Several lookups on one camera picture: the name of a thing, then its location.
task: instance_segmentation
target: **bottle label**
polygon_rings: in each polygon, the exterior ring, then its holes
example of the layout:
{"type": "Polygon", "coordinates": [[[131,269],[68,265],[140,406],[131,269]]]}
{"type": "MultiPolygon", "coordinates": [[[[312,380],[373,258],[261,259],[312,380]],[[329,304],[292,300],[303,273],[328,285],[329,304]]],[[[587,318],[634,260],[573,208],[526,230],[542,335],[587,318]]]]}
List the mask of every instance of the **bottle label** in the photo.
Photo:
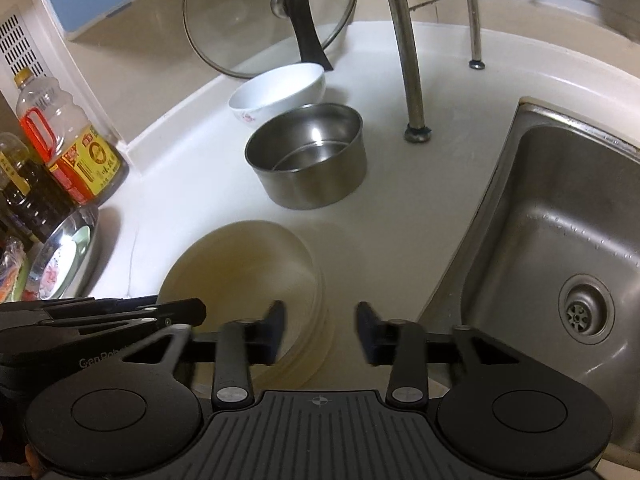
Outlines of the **bottle label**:
{"type": "Polygon", "coordinates": [[[93,126],[86,127],[56,162],[71,168],[93,196],[99,195],[120,169],[118,157],[93,126]]]}
{"type": "Polygon", "coordinates": [[[18,191],[22,193],[23,196],[27,196],[31,191],[31,186],[29,183],[15,171],[14,165],[6,158],[6,155],[3,152],[0,152],[0,170],[6,173],[6,176],[11,179],[11,182],[15,184],[15,187],[18,188],[18,191]]]}
{"type": "Polygon", "coordinates": [[[62,186],[65,191],[69,193],[69,196],[80,205],[86,204],[93,198],[91,192],[86,188],[84,183],[82,183],[76,173],[66,164],[63,164],[62,167],[58,164],[53,164],[51,167],[49,167],[49,171],[60,183],[60,186],[62,186]]]}

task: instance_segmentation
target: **soy sauce bottle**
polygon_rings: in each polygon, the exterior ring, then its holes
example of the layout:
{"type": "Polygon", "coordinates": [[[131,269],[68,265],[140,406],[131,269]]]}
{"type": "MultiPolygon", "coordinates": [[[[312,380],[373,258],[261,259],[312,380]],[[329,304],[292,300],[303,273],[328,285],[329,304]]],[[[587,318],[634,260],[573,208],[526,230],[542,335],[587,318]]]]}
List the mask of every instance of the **soy sauce bottle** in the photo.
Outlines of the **soy sauce bottle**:
{"type": "Polygon", "coordinates": [[[0,133],[0,193],[16,224],[23,224],[41,242],[76,208],[29,149],[9,133],[0,133]]]}

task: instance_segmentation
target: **plastic bottle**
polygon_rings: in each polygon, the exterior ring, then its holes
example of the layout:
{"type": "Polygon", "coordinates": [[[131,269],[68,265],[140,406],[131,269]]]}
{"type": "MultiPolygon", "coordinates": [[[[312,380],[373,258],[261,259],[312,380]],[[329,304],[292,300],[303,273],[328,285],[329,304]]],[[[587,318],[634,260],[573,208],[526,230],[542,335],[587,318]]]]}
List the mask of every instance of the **plastic bottle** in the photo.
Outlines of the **plastic bottle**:
{"type": "Polygon", "coordinates": [[[29,68],[14,79],[20,124],[49,171],[79,204],[103,203],[127,176],[120,154],[57,79],[35,77],[29,68]]]}
{"type": "Polygon", "coordinates": [[[46,242],[75,204],[18,137],[0,133],[0,194],[19,221],[46,242]]]}

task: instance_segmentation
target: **metal rod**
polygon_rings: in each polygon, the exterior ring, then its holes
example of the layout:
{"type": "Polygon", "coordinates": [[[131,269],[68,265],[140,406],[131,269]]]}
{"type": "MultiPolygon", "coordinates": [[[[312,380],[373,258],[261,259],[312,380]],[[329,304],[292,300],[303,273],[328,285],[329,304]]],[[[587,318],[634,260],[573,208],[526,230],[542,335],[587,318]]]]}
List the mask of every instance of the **metal rod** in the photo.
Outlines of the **metal rod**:
{"type": "Polygon", "coordinates": [[[480,42],[481,29],[478,0],[466,0],[466,6],[469,11],[469,32],[471,34],[471,61],[469,61],[469,66],[476,70],[482,70],[484,63],[482,62],[482,46],[480,42]]]}
{"type": "Polygon", "coordinates": [[[424,124],[420,68],[415,50],[414,28],[411,24],[409,4],[407,0],[389,0],[389,9],[396,32],[406,107],[409,115],[409,124],[404,138],[408,142],[426,142],[431,136],[431,130],[424,124]]]}
{"type": "Polygon", "coordinates": [[[418,10],[421,9],[423,7],[426,7],[427,5],[431,5],[434,4],[435,2],[439,2],[440,0],[429,0],[428,2],[422,2],[420,4],[415,4],[412,7],[409,7],[409,12],[414,12],[414,10],[418,10]]]}

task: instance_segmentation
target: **drain strainer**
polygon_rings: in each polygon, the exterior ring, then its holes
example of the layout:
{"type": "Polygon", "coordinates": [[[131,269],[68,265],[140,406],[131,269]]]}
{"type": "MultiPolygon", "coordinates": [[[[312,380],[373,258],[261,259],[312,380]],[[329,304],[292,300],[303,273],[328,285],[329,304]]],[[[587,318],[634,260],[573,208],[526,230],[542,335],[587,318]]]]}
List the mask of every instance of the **drain strainer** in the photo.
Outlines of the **drain strainer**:
{"type": "Polygon", "coordinates": [[[562,325],[580,343],[599,343],[613,328],[611,294],[600,280],[588,274],[578,274],[566,281],[560,290],[558,310],[562,325]]]}

